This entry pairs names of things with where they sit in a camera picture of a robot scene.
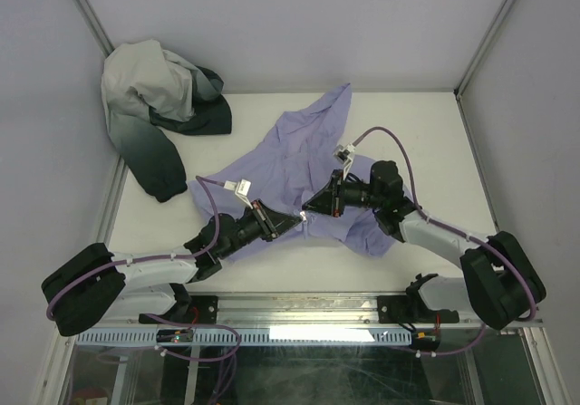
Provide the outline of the lavender purple jacket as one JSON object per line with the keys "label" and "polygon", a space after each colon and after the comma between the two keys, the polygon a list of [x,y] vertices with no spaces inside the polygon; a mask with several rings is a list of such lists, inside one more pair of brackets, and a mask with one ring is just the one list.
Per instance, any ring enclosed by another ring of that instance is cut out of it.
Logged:
{"label": "lavender purple jacket", "polygon": [[269,243],[262,239],[242,245],[237,220],[247,206],[224,189],[223,183],[247,179],[250,199],[261,199],[278,212],[299,215],[302,205],[340,166],[333,152],[343,136],[352,95],[351,86],[344,84],[304,109],[284,112],[253,150],[210,175],[214,183],[208,190],[200,182],[190,181],[193,201],[210,221],[194,239],[192,250],[208,246],[209,254],[217,259],[239,260],[268,249]]}

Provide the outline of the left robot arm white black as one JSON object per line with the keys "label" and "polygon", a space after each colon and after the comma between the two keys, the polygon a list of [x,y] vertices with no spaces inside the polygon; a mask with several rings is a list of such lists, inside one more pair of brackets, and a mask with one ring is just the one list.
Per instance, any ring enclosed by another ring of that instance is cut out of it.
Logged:
{"label": "left robot arm white black", "polygon": [[212,196],[208,201],[211,218],[182,246],[135,256],[93,243],[49,275],[41,289],[48,303],[46,316],[60,335],[74,336],[109,319],[138,317],[145,323],[159,316],[181,322],[191,305],[188,284],[209,279],[228,258],[247,257],[279,240],[331,238],[356,254],[377,257],[392,245],[371,210],[349,208],[339,215],[329,207],[285,213],[254,199],[233,217],[219,212]]}

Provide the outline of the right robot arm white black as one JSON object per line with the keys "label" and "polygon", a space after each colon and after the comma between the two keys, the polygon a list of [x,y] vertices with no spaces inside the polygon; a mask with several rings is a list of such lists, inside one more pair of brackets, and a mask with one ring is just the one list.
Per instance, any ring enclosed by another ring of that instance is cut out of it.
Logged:
{"label": "right robot arm white black", "polygon": [[357,254],[381,257],[396,242],[419,246],[460,268],[460,278],[431,274],[412,282],[406,313],[425,321],[437,310],[473,312],[499,330],[532,317],[546,288],[516,237],[485,236],[430,216],[404,186],[391,160],[355,159],[352,169],[329,163],[254,163],[238,176],[249,193],[292,215],[298,232],[335,239]]}

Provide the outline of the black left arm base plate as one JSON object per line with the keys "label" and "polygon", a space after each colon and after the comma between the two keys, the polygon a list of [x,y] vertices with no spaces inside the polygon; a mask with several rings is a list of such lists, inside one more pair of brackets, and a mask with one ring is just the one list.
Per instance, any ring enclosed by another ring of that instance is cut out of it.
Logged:
{"label": "black left arm base plate", "polygon": [[218,315],[218,297],[216,295],[194,294],[181,298],[166,313],[158,314],[164,321],[187,324],[215,324]]}

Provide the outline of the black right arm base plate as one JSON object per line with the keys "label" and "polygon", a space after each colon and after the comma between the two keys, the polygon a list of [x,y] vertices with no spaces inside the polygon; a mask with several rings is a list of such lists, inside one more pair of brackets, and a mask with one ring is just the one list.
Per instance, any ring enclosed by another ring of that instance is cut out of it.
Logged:
{"label": "black right arm base plate", "polygon": [[379,323],[459,323],[457,311],[431,310],[418,296],[406,294],[377,297]]}

